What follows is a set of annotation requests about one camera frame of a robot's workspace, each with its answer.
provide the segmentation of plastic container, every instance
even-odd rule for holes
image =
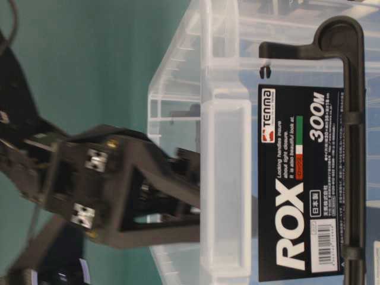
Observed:
[[[193,0],[149,89],[150,138],[170,155],[176,147],[201,150],[201,243],[151,248],[164,284],[258,283],[257,86],[343,86],[335,59],[270,60],[263,82],[259,69],[268,62],[258,46],[311,43],[335,15],[357,19],[365,31],[367,198],[380,200],[380,1]]]

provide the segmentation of black locking handle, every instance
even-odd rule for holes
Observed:
[[[260,58],[319,60],[340,58],[344,68],[344,147],[346,229],[344,284],[365,284],[365,71],[364,35],[360,24],[346,16],[323,22],[310,45],[263,42]]]

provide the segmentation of italian flag stripe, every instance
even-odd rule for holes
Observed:
[[[303,116],[296,117],[296,180],[303,180]]]
[[[296,118],[296,153],[302,154],[302,141],[303,141],[303,116],[297,116]]]

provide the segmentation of teal background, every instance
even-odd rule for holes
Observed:
[[[146,131],[148,85],[189,2],[18,0],[12,48],[40,114],[70,134],[100,123]],[[3,0],[0,29],[10,27]],[[0,175],[0,274],[22,250],[32,211]],[[148,248],[86,242],[86,257],[95,285],[161,284]]]

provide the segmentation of product label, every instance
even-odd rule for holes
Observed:
[[[343,273],[343,89],[260,85],[259,280]]]

